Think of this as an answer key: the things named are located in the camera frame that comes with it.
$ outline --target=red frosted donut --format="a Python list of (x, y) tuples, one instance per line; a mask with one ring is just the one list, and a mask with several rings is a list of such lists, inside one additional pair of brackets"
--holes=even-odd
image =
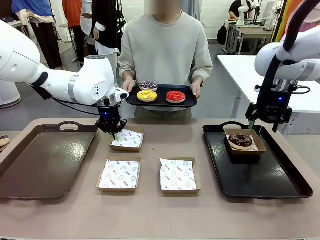
[(180, 91), (170, 91), (166, 94), (166, 100), (172, 104), (180, 104), (186, 100), (186, 95)]

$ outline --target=hand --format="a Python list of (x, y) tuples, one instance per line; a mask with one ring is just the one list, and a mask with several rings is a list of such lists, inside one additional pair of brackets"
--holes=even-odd
[(132, 79), (132, 77), (128, 76), (124, 81), (122, 88), (123, 90), (126, 90), (128, 93), (131, 93), (135, 85), (136, 85), (136, 82)]
[(81, 17), (85, 18), (85, 19), (92, 19), (92, 15), (90, 13), (87, 13), (87, 12), (82, 13)]
[(191, 84), (191, 91), (198, 99), (201, 96), (201, 84), (203, 83), (204, 79), (202, 76), (196, 78), (197, 79)]
[(100, 38), (100, 31), (96, 27), (93, 29), (93, 36), (95, 40), (99, 40)]

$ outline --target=black tray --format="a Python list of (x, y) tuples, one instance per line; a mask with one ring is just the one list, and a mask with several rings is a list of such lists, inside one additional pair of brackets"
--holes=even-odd
[[(192, 108), (198, 104), (197, 98), (193, 95), (189, 86), (184, 85), (166, 85), (158, 84), (158, 98), (153, 102), (143, 102), (137, 98), (137, 93), (140, 92), (139, 84), (136, 84), (132, 89), (130, 96), (125, 100), (128, 104), (134, 106), (150, 106), (150, 107), (167, 107), (167, 108)], [(180, 91), (185, 94), (183, 103), (174, 104), (166, 100), (167, 93), (170, 91)]]
[(203, 126), (220, 188), (227, 196), (302, 199), (313, 195), (307, 181), (263, 126), (256, 125), (254, 130), (266, 148), (264, 154), (232, 155), (229, 145), (225, 144), (224, 126), (229, 124), (248, 129), (239, 122)]
[[(72, 124), (74, 129), (61, 129)], [(66, 195), (96, 135), (95, 125), (65, 121), (36, 126), (0, 164), (0, 198), (56, 199)]]

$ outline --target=orange shirt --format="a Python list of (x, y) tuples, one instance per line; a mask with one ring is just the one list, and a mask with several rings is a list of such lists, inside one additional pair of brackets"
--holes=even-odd
[(80, 26), (82, 0), (62, 0), (62, 6), (65, 18), (68, 20), (68, 27)]

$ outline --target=blue shirt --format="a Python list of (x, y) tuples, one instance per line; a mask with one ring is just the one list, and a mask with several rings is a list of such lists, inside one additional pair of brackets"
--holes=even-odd
[(13, 0), (11, 9), (14, 14), (28, 9), (42, 17), (52, 17), (53, 15), (49, 0)]

